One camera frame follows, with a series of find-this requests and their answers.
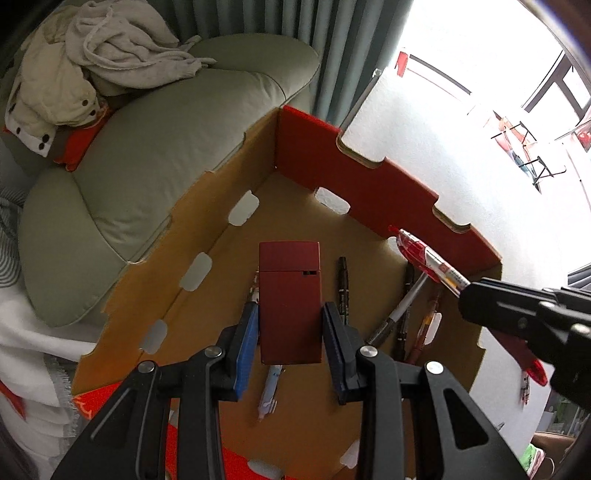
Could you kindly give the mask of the black yellow pen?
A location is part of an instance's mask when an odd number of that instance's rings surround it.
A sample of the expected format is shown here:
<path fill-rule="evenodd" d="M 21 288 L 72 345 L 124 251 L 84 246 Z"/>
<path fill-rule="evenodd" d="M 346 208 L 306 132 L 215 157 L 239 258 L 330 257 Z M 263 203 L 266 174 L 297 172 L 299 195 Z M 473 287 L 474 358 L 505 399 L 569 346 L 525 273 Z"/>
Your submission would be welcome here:
<path fill-rule="evenodd" d="M 411 263 L 407 264 L 403 293 L 407 295 L 415 283 L 415 268 Z M 406 341 L 408 335 L 408 320 L 410 318 L 410 308 L 407 308 L 403 316 L 398 320 L 396 332 L 394 332 L 394 343 L 391 356 L 394 361 L 403 362 L 406 358 Z"/>

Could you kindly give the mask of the white silver pen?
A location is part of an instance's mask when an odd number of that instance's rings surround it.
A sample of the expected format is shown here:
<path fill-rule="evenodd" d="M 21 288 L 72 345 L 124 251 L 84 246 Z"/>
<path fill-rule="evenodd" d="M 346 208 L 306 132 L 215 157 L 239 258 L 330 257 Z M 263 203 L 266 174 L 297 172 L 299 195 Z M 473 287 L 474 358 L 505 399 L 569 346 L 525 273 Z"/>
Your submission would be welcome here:
<path fill-rule="evenodd" d="M 405 313 L 412 306 L 413 302 L 420 294 L 423 287 L 426 285 L 430 277 L 426 273 L 422 273 L 419 279 L 411 287 L 409 292 L 401 299 L 396 308 L 391 314 L 381 323 L 381 325 L 374 330 L 374 332 L 368 337 L 366 343 L 370 346 L 380 347 L 383 342 L 390 336 L 397 323 L 403 318 Z"/>

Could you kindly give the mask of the black marker pen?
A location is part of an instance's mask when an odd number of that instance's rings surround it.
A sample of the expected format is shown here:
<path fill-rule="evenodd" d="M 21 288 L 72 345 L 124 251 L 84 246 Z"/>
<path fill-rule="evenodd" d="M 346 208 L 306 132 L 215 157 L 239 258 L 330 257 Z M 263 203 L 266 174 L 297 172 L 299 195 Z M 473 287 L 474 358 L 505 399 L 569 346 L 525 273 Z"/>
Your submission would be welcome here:
<path fill-rule="evenodd" d="M 338 310 L 345 325 L 349 324 L 349 271 L 346 257 L 338 260 Z"/>

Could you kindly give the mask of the red box lighter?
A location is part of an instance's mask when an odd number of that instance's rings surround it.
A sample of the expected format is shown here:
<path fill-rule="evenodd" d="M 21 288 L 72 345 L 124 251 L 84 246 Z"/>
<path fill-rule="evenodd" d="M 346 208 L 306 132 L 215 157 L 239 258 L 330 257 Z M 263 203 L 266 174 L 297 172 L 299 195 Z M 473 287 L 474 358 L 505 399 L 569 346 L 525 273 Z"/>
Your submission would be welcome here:
<path fill-rule="evenodd" d="M 266 365 L 322 361 L 322 268 L 318 242 L 259 244 L 260 359 Z"/>

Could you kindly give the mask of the light blue pen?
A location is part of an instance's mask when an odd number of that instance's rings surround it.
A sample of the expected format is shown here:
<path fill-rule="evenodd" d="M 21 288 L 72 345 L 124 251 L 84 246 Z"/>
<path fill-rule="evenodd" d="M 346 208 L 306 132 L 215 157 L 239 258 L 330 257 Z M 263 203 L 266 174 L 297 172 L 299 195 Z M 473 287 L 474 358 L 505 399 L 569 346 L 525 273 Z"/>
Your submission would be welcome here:
<path fill-rule="evenodd" d="M 257 419 L 263 421 L 267 415 L 273 414 L 276 409 L 276 390 L 280 382 L 280 375 L 283 373 L 283 365 L 272 365 L 266 375 L 263 393 L 259 398 L 257 407 Z"/>

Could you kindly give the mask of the red clip gel pen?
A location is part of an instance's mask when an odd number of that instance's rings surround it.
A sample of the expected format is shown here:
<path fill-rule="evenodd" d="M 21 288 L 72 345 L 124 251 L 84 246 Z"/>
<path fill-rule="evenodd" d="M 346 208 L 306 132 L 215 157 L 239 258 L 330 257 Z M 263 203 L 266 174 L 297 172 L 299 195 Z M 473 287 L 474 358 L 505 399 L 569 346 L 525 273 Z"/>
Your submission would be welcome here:
<path fill-rule="evenodd" d="M 439 300 L 442 292 L 443 288 L 437 287 L 430 299 L 427 314 L 421 322 L 413 347 L 406 357 L 406 362 L 409 364 L 415 365 L 417 363 L 424 347 L 426 346 L 427 334 L 436 314 L 438 313 Z"/>

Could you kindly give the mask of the red transparent pen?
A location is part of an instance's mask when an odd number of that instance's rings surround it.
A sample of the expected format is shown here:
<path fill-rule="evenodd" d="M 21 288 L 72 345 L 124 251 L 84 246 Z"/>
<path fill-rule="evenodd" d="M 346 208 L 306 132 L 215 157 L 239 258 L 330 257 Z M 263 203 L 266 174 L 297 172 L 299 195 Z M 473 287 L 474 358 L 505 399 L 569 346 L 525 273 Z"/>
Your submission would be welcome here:
<path fill-rule="evenodd" d="M 470 281 L 459 270 L 424 241 L 404 229 L 392 228 L 392 233 L 401 255 L 457 298 L 470 285 Z"/>

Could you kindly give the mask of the red cardboard box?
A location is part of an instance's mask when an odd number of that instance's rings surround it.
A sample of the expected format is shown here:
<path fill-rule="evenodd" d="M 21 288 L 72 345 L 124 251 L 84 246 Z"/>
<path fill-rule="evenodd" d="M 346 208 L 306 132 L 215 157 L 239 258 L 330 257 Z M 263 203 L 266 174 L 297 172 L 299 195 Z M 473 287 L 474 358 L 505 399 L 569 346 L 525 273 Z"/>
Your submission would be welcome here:
<path fill-rule="evenodd" d="M 263 342 L 242 400 L 221 407 L 232 477 L 259 459 L 297 479 L 329 479 L 358 438 L 361 408 L 339 406 L 321 346 L 322 305 L 349 270 L 349 320 L 369 335 L 401 296 L 399 229 L 470 277 L 499 277 L 501 258 L 473 227 L 438 214 L 438 196 L 390 160 L 342 153 L 335 127 L 300 110 L 271 112 L 224 166 L 176 203 L 167 231 L 110 295 L 107 324 L 79 363 L 74 391 L 122 380 L 138 363 L 190 358 L 234 324 L 259 283 Z"/>

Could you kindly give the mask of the beige sofa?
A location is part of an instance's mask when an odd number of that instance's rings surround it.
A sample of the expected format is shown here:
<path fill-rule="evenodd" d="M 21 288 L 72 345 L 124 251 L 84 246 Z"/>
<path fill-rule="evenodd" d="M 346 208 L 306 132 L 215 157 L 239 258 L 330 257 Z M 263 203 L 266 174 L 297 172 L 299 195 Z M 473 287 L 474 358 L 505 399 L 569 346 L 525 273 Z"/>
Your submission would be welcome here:
<path fill-rule="evenodd" d="M 19 254 L 45 324 L 94 316 L 126 267 L 147 256 L 185 192 L 259 119 L 307 97 L 321 64 L 303 41 L 263 33 L 206 39 L 191 52 L 215 62 L 119 109 L 75 171 L 45 168 L 28 193 Z"/>

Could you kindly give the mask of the beige clothes pile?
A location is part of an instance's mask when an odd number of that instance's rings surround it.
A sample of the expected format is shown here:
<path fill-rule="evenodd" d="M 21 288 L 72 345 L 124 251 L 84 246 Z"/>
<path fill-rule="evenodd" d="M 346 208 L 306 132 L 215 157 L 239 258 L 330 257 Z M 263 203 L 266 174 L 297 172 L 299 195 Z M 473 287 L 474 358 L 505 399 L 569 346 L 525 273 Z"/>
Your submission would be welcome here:
<path fill-rule="evenodd" d="M 46 157 L 61 127 L 96 124 L 109 97 L 193 77 L 214 59 L 195 57 L 146 1 L 88 1 L 49 15 L 23 42 L 5 129 Z"/>

